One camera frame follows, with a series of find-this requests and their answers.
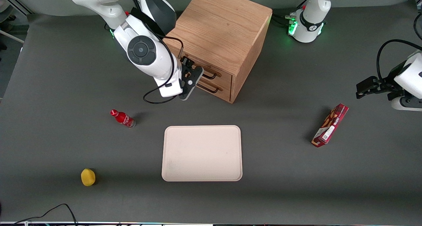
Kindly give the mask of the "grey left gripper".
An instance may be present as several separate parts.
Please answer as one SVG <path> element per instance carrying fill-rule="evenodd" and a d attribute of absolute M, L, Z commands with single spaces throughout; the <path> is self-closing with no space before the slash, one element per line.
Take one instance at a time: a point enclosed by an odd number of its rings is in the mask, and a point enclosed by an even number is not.
<path fill-rule="evenodd" d="M 422 100 L 416 97 L 402 97 L 403 89 L 393 79 L 383 79 L 381 84 L 376 76 L 370 76 L 356 85 L 356 98 L 369 94 L 387 93 L 387 99 L 396 110 L 422 111 Z"/>

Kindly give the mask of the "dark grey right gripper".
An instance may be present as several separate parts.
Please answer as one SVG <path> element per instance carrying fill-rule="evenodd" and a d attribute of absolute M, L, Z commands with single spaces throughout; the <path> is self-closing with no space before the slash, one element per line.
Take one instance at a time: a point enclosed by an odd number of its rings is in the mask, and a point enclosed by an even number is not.
<path fill-rule="evenodd" d="M 200 78 L 202 77 L 204 70 L 202 67 L 195 67 L 194 61 L 187 56 L 181 58 L 181 88 L 182 93 L 179 94 L 179 98 L 182 101 L 186 101 L 190 94 L 193 92 L 194 88 L 198 84 Z"/>

